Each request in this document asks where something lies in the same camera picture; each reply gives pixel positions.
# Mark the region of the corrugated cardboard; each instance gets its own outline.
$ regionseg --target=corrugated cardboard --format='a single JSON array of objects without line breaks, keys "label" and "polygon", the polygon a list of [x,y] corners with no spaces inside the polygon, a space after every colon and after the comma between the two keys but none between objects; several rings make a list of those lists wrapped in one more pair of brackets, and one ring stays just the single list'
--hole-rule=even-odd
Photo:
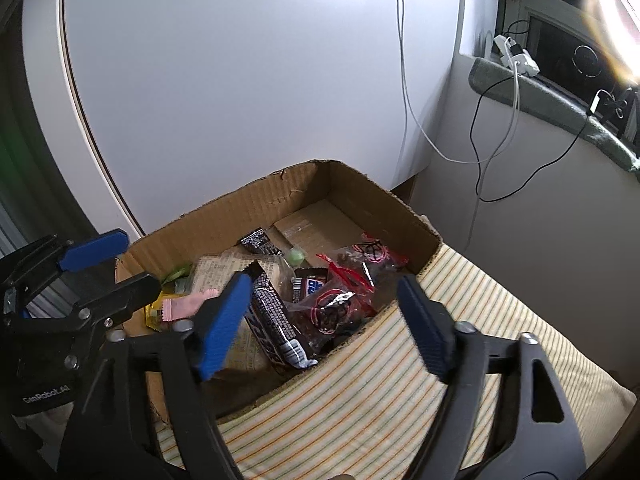
[{"label": "corrugated cardboard", "polygon": [[[357,242],[367,232],[409,258],[415,274],[442,243],[427,221],[365,175],[334,160],[312,160],[247,184],[138,240],[118,260],[116,281],[143,270],[163,277],[180,264],[220,254],[258,227],[271,228],[270,235],[277,230],[279,246],[299,245],[312,265],[319,263],[317,252]],[[125,329],[130,335],[150,331],[142,311]],[[160,417],[168,420],[157,374],[148,375],[148,389]]]}]

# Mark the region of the white power adapter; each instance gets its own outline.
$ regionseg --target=white power adapter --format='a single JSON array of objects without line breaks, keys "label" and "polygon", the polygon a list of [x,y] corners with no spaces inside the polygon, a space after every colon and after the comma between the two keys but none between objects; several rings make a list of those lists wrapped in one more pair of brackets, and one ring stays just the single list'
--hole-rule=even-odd
[{"label": "white power adapter", "polygon": [[522,48],[513,38],[505,38],[499,34],[494,38],[494,43],[502,53],[500,61],[505,67],[511,69],[511,59],[516,64],[518,74],[533,77],[540,73],[540,67],[527,52],[527,49]]}]

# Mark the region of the striped tablecloth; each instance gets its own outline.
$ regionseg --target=striped tablecloth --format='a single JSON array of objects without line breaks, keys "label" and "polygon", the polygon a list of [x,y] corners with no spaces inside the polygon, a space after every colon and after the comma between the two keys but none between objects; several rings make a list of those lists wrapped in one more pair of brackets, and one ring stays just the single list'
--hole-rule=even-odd
[{"label": "striped tablecloth", "polygon": [[[587,462],[605,449],[636,402],[482,270],[443,246],[418,276],[428,296],[454,319],[483,333],[542,342],[569,399]],[[464,466],[478,462],[494,416],[498,376],[488,376]],[[350,345],[299,376],[220,431],[245,478],[399,479],[426,434],[444,386],[425,370],[402,315],[393,305]],[[159,424],[164,458],[182,465],[171,429]]]}]

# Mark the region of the bright light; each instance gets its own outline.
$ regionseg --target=bright light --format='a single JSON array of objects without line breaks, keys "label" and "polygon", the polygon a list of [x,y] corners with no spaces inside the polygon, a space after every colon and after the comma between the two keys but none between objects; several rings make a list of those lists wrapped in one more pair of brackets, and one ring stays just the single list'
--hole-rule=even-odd
[{"label": "bright light", "polygon": [[[640,34],[640,19],[636,12],[636,9],[640,9],[640,4],[636,8],[634,8],[632,4],[640,0],[619,1],[629,13],[634,25],[638,29],[638,34]],[[616,0],[600,0],[600,7],[602,8],[604,22],[607,26],[611,43],[616,47],[622,61],[631,69],[634,76],[640,77],[640,44],[626,28],[625,23],[623,23]]]}]

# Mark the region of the barcode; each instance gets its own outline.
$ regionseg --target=barcode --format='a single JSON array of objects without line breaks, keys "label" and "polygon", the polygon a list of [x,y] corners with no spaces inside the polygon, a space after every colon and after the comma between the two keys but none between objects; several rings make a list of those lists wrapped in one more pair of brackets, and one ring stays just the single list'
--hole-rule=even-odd
[{"label": "barcode", "polygon": [[318,361],[315,359],[306,358],[305,349],[302,348],[302,345],[297,339],[287,341],[280,346],[280,349],[287,363],[296,368],[309,368],[312,365],[318,364]]}]

